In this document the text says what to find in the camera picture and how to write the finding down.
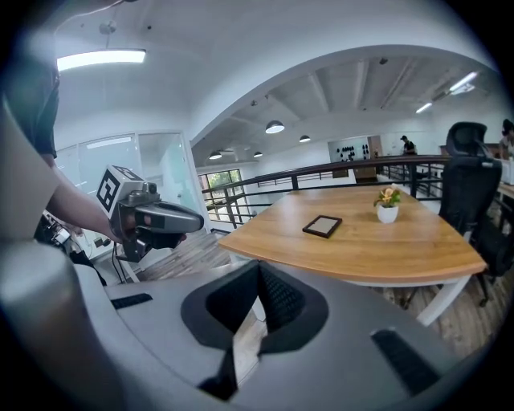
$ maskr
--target desk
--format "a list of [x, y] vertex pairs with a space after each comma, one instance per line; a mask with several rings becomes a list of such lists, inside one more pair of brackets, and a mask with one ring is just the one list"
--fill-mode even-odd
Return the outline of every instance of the desk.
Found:
[[[368, 287], [445, 286], [418, 319], [430, 324], [486, 264], [449, 224], [406, 193], [397, 221], [382, 224], [383, 187], [293, 191], [219, 240], [222, 248]], [[331, 238], [302, 228], [320, 214], [343, 219]]]
[[510, 198], [514, 198], [514, 185], [500, 183], [498, 186], [498, 193]]

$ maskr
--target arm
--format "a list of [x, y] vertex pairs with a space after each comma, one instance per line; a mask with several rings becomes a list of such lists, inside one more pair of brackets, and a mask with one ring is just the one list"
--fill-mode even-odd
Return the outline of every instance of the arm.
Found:
[[507, 147], [505, 147], [503, 141], [501, 141], [498, 145], [500, 148], [500, 158], [503, 160], [508, 160], [508, 150]]
[[48, 211], [60, 220], [96, 231], [106, 235], [115, 242], [120, 242], [111, 231], [107, 215], [100, 206], [85, 193], [77, 189], [55, 165], [52, 155], [44, 154], [42, 158], [59, 179], [59, 187], [48, 203]]

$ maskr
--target white flower pot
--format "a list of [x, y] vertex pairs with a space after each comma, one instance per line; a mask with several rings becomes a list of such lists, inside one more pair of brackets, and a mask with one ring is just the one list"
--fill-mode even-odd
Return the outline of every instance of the white flower pot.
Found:
[[398, 206], [385, 208], [379, 205], [377, 215], [378, 219], [384, 224], [394, 222], [394, 220], [396, 220], [396, 217], [398, 216]]

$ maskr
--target black rubber pad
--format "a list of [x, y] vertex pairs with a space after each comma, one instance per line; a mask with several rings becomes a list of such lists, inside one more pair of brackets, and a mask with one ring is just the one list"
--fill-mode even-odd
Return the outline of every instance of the black rubber pad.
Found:
[[439, 379], [430, 365], [393, 330], [371, 335], [411, 395], [419, 394]]
[[123, 297], [122, 299], [112, 299], [111, 303], [116, 310], [119, 310], [121, 308], [131, 307], [132, 305], [146, 303], [152, 299], [153, 298], [150, 295], [142, 293]]

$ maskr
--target handheld scanner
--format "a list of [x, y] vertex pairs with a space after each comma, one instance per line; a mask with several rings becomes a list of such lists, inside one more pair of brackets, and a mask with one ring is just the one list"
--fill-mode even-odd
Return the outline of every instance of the handheld scanner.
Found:
[[175, 248], [183, 234], [203, 227], [200, 214], [162, 201], [154, 183], [118, 165], [107, 167], [96, 198], [123, 242], [124, 254], [117, 258], [125, 261], [139, 262], [152, 248]]

